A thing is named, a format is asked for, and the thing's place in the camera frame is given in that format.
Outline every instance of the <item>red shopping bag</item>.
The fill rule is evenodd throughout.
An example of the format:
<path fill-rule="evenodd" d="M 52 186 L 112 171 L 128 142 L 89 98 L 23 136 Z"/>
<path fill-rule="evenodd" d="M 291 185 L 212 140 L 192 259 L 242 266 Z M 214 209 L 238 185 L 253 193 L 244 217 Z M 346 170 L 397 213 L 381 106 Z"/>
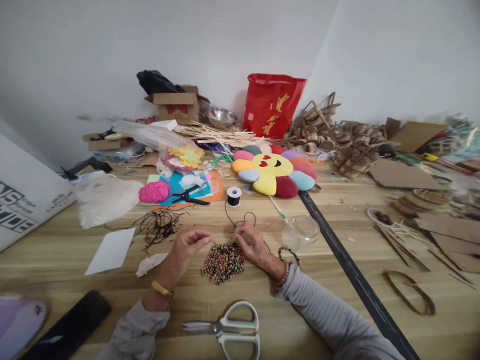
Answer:
<path fill-rule="evenodd" d="M 248 81 L 243 129 L 256 136 L 283 139 L 307 80 L 253 73 Z"/>

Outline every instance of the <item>gray sleeve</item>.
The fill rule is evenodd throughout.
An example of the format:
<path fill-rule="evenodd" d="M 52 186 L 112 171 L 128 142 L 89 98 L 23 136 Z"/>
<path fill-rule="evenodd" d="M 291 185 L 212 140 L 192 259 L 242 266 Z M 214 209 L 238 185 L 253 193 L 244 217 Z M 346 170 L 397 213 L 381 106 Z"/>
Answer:
<path fill-rule="evenodd" d="M 290 300 L 335 352 L 335 360 L 405 360 L 358 311 L 294 263 L 277 297 Z"/>
<path fill-rule="evenodd" d="M 111 340 L 98 360 L 151 360 L 155 353 L 155 335 L 164 328 L 170 311 L 146 311 L 139 300 L 118 321 Z"/>

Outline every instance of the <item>black ruler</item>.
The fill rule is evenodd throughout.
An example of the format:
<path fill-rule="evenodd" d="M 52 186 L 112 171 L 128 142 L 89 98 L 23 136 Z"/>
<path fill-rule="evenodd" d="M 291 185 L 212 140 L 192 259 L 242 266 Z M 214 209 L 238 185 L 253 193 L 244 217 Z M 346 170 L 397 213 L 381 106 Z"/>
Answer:
<path fill-rule="evenodd" d="M 398 352 L 405 359 L 420 360 L 407 338 L 405 338 L 387 309 L 385 309 L 385 306 L 382 304 L 377 294 L 375 294 L 374 290 L 360 272 L 349 253 L 345 250 L 337 235 L 335 235 L 310 195 L 306 191 L 299 191 L 298 195 L 300 195 L 300 198 L 305 204 L 311 217 L 314 218 L 320 226 L 321 234 L 328 243 L 328 246 L 330 246 L 343 271 L 348 276 L 348 279 L 360 296 L 361 301 L 370 313 L 373 321 L 375 321 L 381 334 L 391 341 L 393 346 L 396 347 Z"/>

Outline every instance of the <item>smartphone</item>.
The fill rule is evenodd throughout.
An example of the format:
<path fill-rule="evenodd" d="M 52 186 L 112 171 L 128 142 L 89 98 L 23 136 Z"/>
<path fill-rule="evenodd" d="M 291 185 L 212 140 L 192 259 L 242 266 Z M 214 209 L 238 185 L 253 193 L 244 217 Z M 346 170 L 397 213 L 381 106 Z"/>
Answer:
<path fill-rule="evenodd" d="M 20 360 L 70 358 L 109 312 L 109 303 L 98 292 L 88 292 Z"/>

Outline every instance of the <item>pliers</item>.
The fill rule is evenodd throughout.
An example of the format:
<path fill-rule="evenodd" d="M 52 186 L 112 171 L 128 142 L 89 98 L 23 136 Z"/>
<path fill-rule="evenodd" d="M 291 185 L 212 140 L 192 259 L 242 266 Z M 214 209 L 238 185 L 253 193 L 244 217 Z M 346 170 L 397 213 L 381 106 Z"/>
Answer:
<path fill-rule="evenodd" d="M 198 187 L 199 187 L 198 185 L 195 185 L 180 194 L 173 194 L 173 196 L 179 196 L 179 198 L 176 200 L 173 200 L 172 203 L 178 203 L 180 201 L 184 201 L 186 203 L 195 203 L 198 205 L 210 205 L 208 201 L 203 201 L 203 200 L 190 197 L 190 192 L 192 192 L 195 189 L 198 189 Z"/>

